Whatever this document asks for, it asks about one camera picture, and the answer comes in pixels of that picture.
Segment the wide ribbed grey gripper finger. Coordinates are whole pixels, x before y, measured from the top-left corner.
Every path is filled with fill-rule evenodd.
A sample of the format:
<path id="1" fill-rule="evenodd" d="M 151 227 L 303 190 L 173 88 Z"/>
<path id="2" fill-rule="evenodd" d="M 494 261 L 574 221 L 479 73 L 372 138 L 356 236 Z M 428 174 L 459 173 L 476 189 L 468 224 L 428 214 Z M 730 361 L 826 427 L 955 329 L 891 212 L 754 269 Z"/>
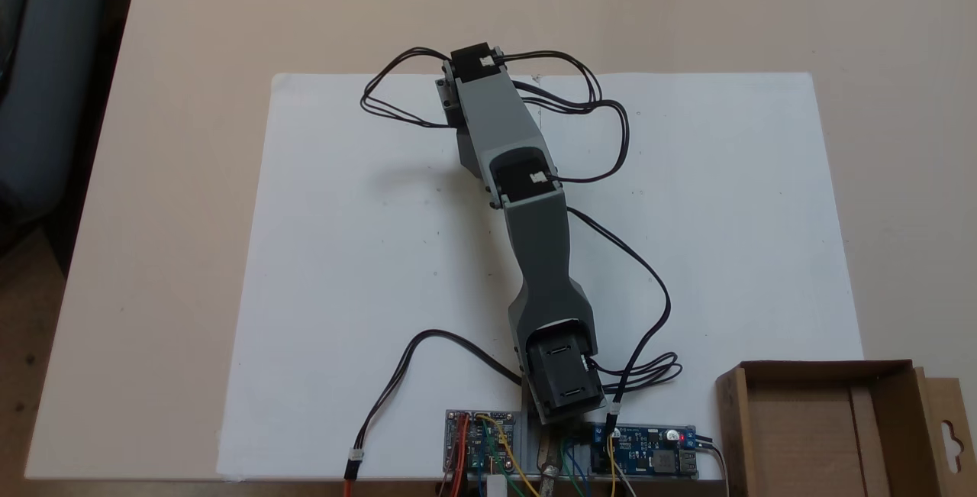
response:
<path id="1" fill-rule="evenodd" d="M 455 132 L 459 150 L 459 160 L 464 167 L 479 179 L 489 179 L 489 162 L 486 160 L 486 142 L 478 128 L 467 124 L 459 126 Z"/>

